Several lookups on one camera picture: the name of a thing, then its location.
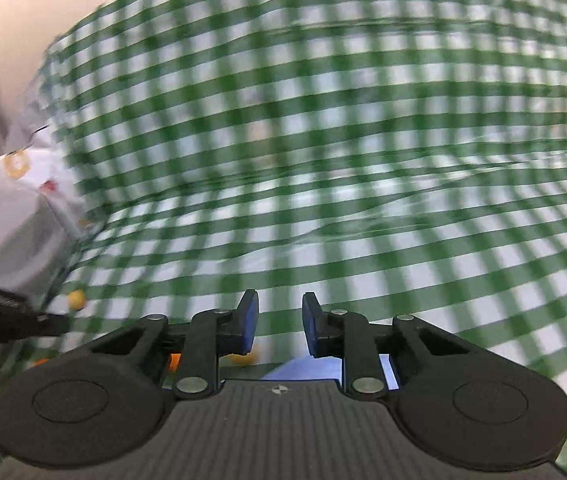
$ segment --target small yellow object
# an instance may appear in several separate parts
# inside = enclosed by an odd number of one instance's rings
[[[68,307],[71,310],[81,310],[86,306],[86,294],[83,290],[74,290],[68,295]]]
[[[170,362],[168,363],[168,370],[171,373],[175,373],[177,371],[177,367],[179,366],[180,359],[181,359],[181,354],[170,354]]]
[[[252,352],[249,352],[248,355],[231,354],[230,361],[237,366],[253,365],[257,361],[257,350],[253,347]]]

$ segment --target gingham fabric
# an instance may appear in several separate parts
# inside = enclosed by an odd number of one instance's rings
[[[1,376],[255,288],[255,374],[307,354],[313,290],[567,393],[567,0],[113,0],[42,73],[105,223],[49,307],[86,292],[71,332]]]

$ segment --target circular cover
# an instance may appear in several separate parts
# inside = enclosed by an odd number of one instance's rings
[[[475,470],[545,462],[567,438],[563,390],[492,356],[438,358],[400,390],[397,413],[423,450]]]
[[[0,449],[44,467],[105,462],[142,444],[162,415],[160,389],[124,357],[53,360],[0,392]]]

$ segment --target green and white tablecloth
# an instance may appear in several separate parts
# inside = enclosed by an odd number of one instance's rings
[[[567,0],[113,0],[42,94],[103,229],[61,338],[259,291],[257,372],[301,296],[415,313],[567,393]],[[567,444],[560,456],[567,469]]]

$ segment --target ribbed black surface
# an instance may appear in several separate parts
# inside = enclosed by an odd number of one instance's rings
[[[285,386],[285,393],[273,388]],[[554,466],[478,473],[430,457],[387,410],[341,394],[335,381],[228,381],[211,399],[182,402],[128,455],[50,471],[9,458],[0,480],[566,480]]]

